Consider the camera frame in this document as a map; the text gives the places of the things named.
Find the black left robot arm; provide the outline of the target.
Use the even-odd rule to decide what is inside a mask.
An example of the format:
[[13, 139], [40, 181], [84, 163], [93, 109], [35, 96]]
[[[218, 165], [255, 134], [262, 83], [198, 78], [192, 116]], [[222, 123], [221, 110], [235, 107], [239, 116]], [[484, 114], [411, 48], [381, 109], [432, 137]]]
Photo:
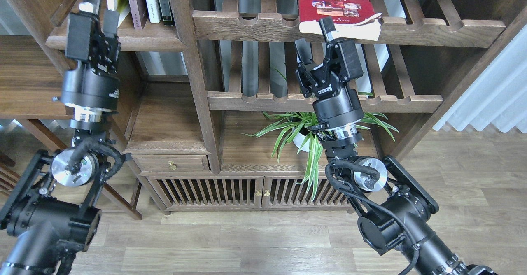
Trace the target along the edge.
[[2, 275], [68, 275], [97, 232], [100, 191], [129, 159], [113, 147], [107, 121], [119, 98], [119, 13], [105, 11], [101, 24], [100, 1], [82, 0], [68, 15], [65, 55], [77, 67], [65, 72], [59, 101], [74, 109], [72, 147], [39, 150], [8, 197], [1, 229], [17, 241]]

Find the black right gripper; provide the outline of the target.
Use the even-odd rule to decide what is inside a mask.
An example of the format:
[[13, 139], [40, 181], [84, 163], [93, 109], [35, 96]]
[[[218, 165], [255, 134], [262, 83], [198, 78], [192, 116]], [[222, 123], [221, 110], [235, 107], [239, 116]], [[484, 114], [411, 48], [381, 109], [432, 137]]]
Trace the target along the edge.
[[318, 122], [326, 129], [355, 124], [364, 117], [357, 91], [348, 87], [350, 80], [364, 75], [356, 44], [352, 39], [336, 37], [331, 17], [319, 20], [326, 42], [323, 64], [314, 63], [311, 45], [304, 38], [295, 40], [298, 68], [295, 74], [305, 98], [315, 95], [313, 104]]

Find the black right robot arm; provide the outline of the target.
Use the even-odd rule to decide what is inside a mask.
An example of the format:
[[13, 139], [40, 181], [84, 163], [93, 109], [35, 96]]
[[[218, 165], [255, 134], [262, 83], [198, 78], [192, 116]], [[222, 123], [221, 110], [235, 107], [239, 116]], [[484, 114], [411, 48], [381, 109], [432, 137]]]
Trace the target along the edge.
[[364, 117], [357, 91], [348, 86], [363, 75], [352, 39], [337, 37], [331, 17], [320, 27], [326, 42], [322, 64], [314, 63], [304, 39], [296, 40], [297, 77], [305, 97], [316, 96], [317, 125], [309, 127], [328, 159], [325, 174], [358, 214], [358, 230], [378, 254], [394, 249], [410, 262], [401, 273], [420, 275], [493, 275], [485, 265], [465, 264], [427, 224], [437, 202], [391, 156], [359, 156], [356, 123]]

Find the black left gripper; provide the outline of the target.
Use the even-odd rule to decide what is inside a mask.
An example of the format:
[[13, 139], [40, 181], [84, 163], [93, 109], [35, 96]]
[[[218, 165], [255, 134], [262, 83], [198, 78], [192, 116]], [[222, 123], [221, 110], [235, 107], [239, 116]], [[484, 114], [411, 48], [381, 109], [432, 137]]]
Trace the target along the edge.
[[120, 80], [116, 77], [121, 44], [117, 37], [120, 14], [104, 12], [105, 36], [91, 36], [98, 21], [100, 0], [81, 0], [79, 12], [68, 15], [65, 56], [77, 67], [64, 74], [60, 102], [92, 112], [117, 110]]

